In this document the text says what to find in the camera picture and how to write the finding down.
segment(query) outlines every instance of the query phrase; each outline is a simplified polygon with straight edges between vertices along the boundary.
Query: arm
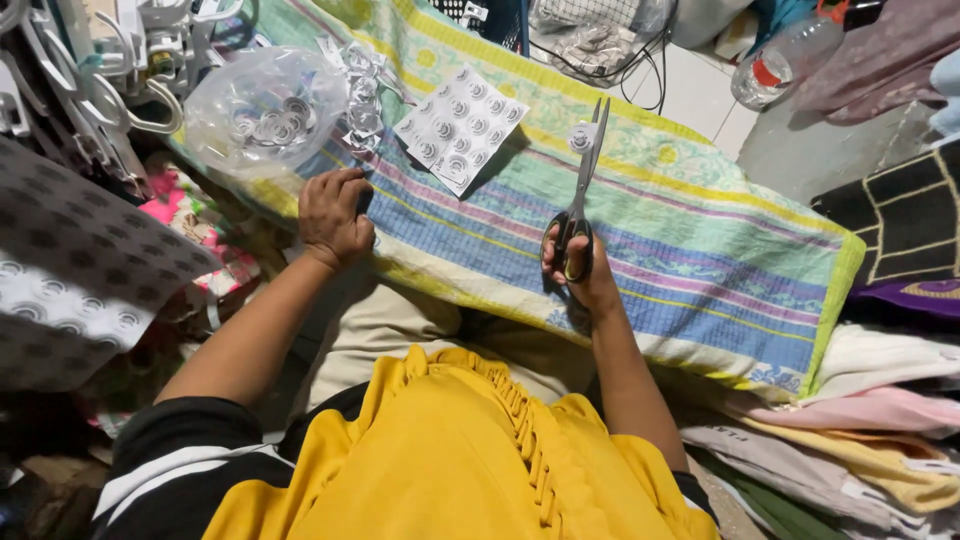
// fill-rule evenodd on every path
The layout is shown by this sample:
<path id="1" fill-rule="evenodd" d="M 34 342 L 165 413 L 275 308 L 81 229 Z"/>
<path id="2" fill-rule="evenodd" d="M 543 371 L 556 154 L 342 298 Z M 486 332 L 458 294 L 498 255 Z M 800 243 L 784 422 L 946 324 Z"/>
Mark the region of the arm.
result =
<path id="1" fill-rule="evenodd" d="M 550 268 L 556 237 L 555 227 L 543 246 L 541 269 L 550 273 L 554 282 L 568 285 L 570 292 L 590 312 L 593 322 L 590 337 L 607 428 L 611 434 L 646 439 L 660 450 L 672 471 L 687 472 L 684 443 L 636 345 L 603 243 L 594 236 L 593 269 L 589 277 L 580 283 L 567 283 L 563 272 Z M 567 251 L 571 260 L 578 260 L 586 245 L 587 240 L 582 236 L 569 240 Z"/>
<path id="2" fill-rule="evenodd" d="M 209 396 L 251 406 L 265 395 L 317 293 L 371 248 L 373 223 L 356 215 L 370 189 L 360 169 L 311 179 L 300 194 L 303 255 L 210 336 L 154 403 Z"/>

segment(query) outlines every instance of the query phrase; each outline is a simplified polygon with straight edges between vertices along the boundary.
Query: quilted blanket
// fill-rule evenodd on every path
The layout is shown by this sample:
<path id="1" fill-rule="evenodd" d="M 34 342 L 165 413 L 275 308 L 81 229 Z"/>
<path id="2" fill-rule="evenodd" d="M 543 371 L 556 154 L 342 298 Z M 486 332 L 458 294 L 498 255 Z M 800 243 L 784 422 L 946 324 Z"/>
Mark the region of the quilted blanket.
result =
<path id="1" fill-rule="evenodd" d="M 466 33 L 426 0 L 253 4 L 256 12 L 245 8 L 218 29 L 221 41 L 246 46 L 244 26 L 252 24 L 279 44 L 317 48 L 317 36 L 364 42 L 386 55 L 415 100 L 466 61 L 531 107 L 462 200 L 415 166 L 387 130 L 377 155 L 360 163 L 376 189 L 369 214 L 378 269 L 586 345 L 564 292 L 543 282 L 539 250 L 543 228 L 576 185 L 580 157 L 565 133 L 589 118 L 600 91 Z M 387 126 L 409 110 L 390 91 L 382 102 Z M 303 178 L 358 164 L 336 138 L 289 178 L 239 183 L 207 174 L 292 223 Z M 189 158 L 182 135 L 173 139 Z M 813 375 L 863 258 L 860 239 L 750 184 L 697 133 L 617 99 L 586 212 L 650 360 L 771 402 L 815 391 Z"/>

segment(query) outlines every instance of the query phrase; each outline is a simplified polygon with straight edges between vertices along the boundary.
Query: sticker sheet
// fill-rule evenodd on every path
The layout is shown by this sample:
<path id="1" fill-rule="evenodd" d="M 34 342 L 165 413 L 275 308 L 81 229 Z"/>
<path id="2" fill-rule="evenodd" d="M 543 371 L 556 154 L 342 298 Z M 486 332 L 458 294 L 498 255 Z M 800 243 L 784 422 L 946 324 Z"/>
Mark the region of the sticker sheet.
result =
<path id="1" fill-rule="evenodd" d="M 459 197 L 528 110 L 464 64 L 395 131 L 407 152 Z"/>
<path id="2" fill-rule="evenodd" d="M 0 391 L 63 391 L 222 264 L 137 207 L 0 138 Z"/>

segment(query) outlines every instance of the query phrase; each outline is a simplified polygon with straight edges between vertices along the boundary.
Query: scissors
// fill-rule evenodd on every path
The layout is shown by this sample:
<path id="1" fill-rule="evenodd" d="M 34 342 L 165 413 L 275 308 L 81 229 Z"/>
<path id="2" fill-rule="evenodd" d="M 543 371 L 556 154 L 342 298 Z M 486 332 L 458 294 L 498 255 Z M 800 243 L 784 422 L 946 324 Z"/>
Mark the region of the scissors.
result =
<path id="1" fill-rule="evenodd" d="M 600 116 L 600 103 L 602 101 L 603 98 L 598 99 L 597 106 L 593 110 L 593 124 L 597 123 L 597 118 Z M 580 160 L 580 176 L 577 178 L 577 192 L 573 196 L 573 202 L 566 210 L 561 211 L 550 220 L 550 225 L 546 226 L 546 231 L 543 233 L 541 245 L 546 245 L 550 230 L 556 225 L 560 226 L 557 231 L 557 242 L 553 248 L 553 266 L 557 268 L 562 264 L 564 276 L 571 283 L 579 283 L 585 280 L 593 268 L 593 228 L 584 215 L 584 198 L 587 195 L 587 188 L 590 186 L 590 179 L 593 178 L 593 169 L 596 168 L 597 159 L 600 157 L 600 145 L 603 143 L 603 134 L 607 130 L 607 116 L 609 115 L 610 98 L 607 98 L 603 117 L 600 118 L 596 136 L 593 138 L 593 147 L 587 150 L 583 159 Z M 570 264 L 570 255 L 566 252 L 566 242 L 576 236 L 587 237 L 587 248 L 584 250 L 584 259 L 579 268 Z"/>

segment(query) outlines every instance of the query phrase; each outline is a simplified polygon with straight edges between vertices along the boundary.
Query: hand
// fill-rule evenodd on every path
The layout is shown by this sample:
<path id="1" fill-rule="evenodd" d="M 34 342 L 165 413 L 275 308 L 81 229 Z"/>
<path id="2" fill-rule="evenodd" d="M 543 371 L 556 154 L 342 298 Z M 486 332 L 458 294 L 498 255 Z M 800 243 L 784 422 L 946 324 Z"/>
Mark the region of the hand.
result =
<path id="1" fill-rule="evenodd" d="M 306 255 L 334 272 L 350 266 L 373 245 L 373 222 L 357 215 L 357 201 L 373 189 L 361 169 L 315 176 L 300 192 L 300 238 Z"/>
<path id="2" fill-rule="evenodd" d="M 543 242 L 543 252 L 540 254 L 540 269 L 550 280 L 559 284 L 566 285 L 573 296 L 580 301 L 591 315 L 597 316 L 605 314 L 611 310 L 622 308 L 620 303 L 620 292 L 616 289 L 616 282 L 613 280 L 613 272 L 610 269 L 610 262 L 607 260 L 607 250 L 603 247 L 603 242 L 596 234 L 593 235 L 593 268 L 590 274 L 579 283 L 568 283 L 564 270 L 558 264 L 553 268 L 554 248 L 557 244 L 557 233 L 560 231 L 560 225 L 554 225 Z M 575 236 L 566 242 L 566 252 L 569 253 L 571 270 L 578 270 L 578 261 L 583 260 L 583 252 L 587 248 L 587 238 L 585 236 Z"/>

